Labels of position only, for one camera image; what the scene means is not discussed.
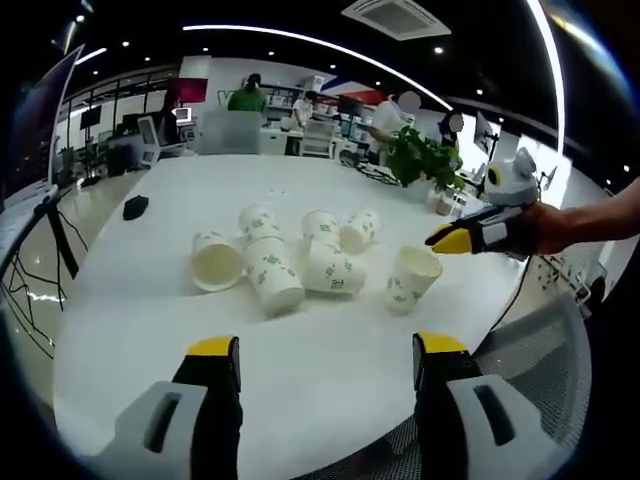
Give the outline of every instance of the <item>monitor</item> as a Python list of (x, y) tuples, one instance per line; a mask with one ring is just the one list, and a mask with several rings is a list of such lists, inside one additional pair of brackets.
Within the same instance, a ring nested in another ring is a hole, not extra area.
[(176, 123), (178, 125), (184, 125), (186, 123), (191, 123), (191, 108), (174, 108), (172, 112), (176, 116)]
[(102, 105), (90, 108), (86, 112), (82, 112), (80, 117), (80, 130), (93, 127), (100, 123), (100, 116), (102, 114)]
[(207, 99), (206, 78), (173, 78), (169, 82), (169, 89), (179, 92), (182, 103), (198, 103)]
[(362, 102), (346, 95), (340, 95), (338, 97), (338, 111), (360, 117), (362, 116)]
[(60, 60), (31, 88), (16, 108), (6, 161), (0, 164), (5, 207), (51, 187), (55, 127), (82, 46)]
[(493, 137), (493, 129), (484, 115), (478, 112), (476, 115), (476, 131), (473, 134), (473, 143), (487, 155), (491, 152), (492, 143), (495, 141)]

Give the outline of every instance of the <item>office chair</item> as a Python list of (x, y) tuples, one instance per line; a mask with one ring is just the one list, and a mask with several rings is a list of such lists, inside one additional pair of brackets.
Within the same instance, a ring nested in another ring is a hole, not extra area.
[(160, 158), (179, 157), (185, 151), (185, 144), (160, 146), (158, 133), (153, 124), (153, 117), (138, 118), (138, 128), (142, 135), (142, 158), (140, 164), (145, 167), (152, 167)]
[(300, 155), (303, 157), (332, 158), (333, 122), (309, 120), (300, 140)]
[(213, 110), (204, 114), (200, 155), (259, 154), (260, 112)]

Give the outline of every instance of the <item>green leaves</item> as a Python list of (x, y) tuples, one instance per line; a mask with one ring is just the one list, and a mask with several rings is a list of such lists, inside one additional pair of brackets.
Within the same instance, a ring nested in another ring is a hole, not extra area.
[(437, 189), (461, 188), (462, 179), (455, 172), (462, 167), (462, 160), (455, 148), (442, 147), (430, 138), (423, 139), (420, 132), (407, 125), (386, 149), (387, 165), (403, 187), (418, 180), (424, 172), (427, 179), (434, 179)]

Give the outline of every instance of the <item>white paper cup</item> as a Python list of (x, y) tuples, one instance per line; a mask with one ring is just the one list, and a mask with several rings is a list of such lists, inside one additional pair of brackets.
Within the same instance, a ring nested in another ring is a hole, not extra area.
[(384, 291), (385, 303), (395, 312), (409, 313), (440, 275), (442, 266), (427, 248), (400, 248)]
[(267, 237), (282, 238), (275, 214), (261, 203), (249, 205), (238, 217), (238, 226), (245, 237), (246, 245)]
[(263, 238), (244, 251), (247, 275), (267, 315), (293, 310), (304, 299), (304, 288), (279, 238)]
[(193, 237), (193, 283), (207, 292), (233, 286), (244, 274), (242, 255), (219, 233), (198, 232)]
[(300, 276), (304, 288), (350, 295), (355, 295), (362, 289), (366, 271), (360, 262), (330, 245), (314, 240), (305, 243), (300, 259)]
[(302, 236), (340, 249), (340, 224), (333, 215), (322, 210), (309, 212), (302, 217)]
[(380, 217), (373, 210), (360, 210), (340, 229), (340, 246), (347, 253), (360, 253), (380, 234)]

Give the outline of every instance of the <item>ceiling light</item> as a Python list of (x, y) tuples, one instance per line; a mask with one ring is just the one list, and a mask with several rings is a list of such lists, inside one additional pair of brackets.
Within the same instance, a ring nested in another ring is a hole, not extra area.
[(539, 0), (527, 0), (527, 5), (531, 9), (531, 13), (538, 24), (538, 29), (542, 35), (544, 46), (547, 50), (549, 63), (551, 64), (551, 74), (553, 75), (553, 84), (556, 91), (556, 109), (558, 111), (558, 153), (562, 155), (564, 149), (564, 130), (565, 130), (565, 111), (564, 111), (564, 82), (562, 80), (562, 69), (560, 67), (560, 57), (558, 56), (558, 48), (553, 40), (551, 27), (547, 22), (542, 5)]
[(93, 57), (97, 57), (98, 55), (102, 55), (106, 51), (107, 51), (107, 49), (103, 47), (103, 48), (99, 48), (95, 52), (88, 53), (84, 57), (80, 57), (78, 60), (76, 60), (76, 65), (80, 65), (81, 63), (84, 63), (87, 60), (91, 60)]
[(353, 50), (349, 50), (348, 48), (341, 47), (340, 45), (336, 45), (334, 43), (326, 42), (324, 40), (320, 40), (320, 39), (317, 39), (317, 38), (309, 37), (307, 35), (301, 35), (299, 33), (286, 32), (284, 30), (276, 30), (274, 28), (251, 27), (251, 26), (246, 26), (246, 25), (187, 25), (187, 26), (182, 27), (182, 30), (185, 31), (185, 32), (189, 32), (189, 31), (192, 31), (192, 30), (240, 30), (240, 31), (245, 31), (245, 32), (269, 33), (269, 34), (272, 34), (272, 35), (281, 35), (283, 37), (295, 38), (296, 40), (304, 40), (305, 42), (311, 42), (311, 43), (315, 43), (316, 45), (321, 45), (323, 47), (332, 48), (333, 50), (337, 50), (337, 51), (345, 53), (347, 55), (351, 55), (352, 57), (357, 58), (358, 60), (362, 60), (363, 62), (367, 62), (367, 63), (370, 63), (371, 65), (373, 65), (375, 67), (381, 68), (382, 70), (384, 70), (385, 72), (390, 73), (391, 75), (395, 75), (400, 80), (403, 80), (403, 81), (407, 82), (412, 87), (416, 88), (417, 90), (421, 91), (425, 95), (429, 96), (430, 98), (432, 98), (433, 100), (438, 102), (440, 105), (442, 105), (447, 110), (449, 110), (449, 111), (453, 110), (453, 107), (451, 105), (449, 105), (442, 98), (437, 96), (431, 90), (423, 87), (422, 85), (420, 85), (415, 80), (412, 80), (411, 78), (407, 77), (406, 75), (403, 75), (402, 73), (398, 72), (397, 70), (394, 70), (393, 68), (388, 67), (387, 65), (385, 65), (383, 63), (380, 63), (377, 60), (374, 60), (373, 58), (367, 57), (366, 55), (362, 55), (361, 53), (354, 52)]

